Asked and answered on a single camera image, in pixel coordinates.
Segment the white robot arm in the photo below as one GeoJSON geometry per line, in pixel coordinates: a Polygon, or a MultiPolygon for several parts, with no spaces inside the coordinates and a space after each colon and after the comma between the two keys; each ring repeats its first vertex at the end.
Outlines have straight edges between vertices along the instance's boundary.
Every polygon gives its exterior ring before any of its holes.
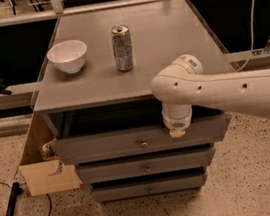
{"type": "Polygon", "coordinates": [[[196,57],[182,55],[153,78],[151,90],[173,137],[190,126],[194,105],[270,119],[270,69],[206,75],[196,57]]]}

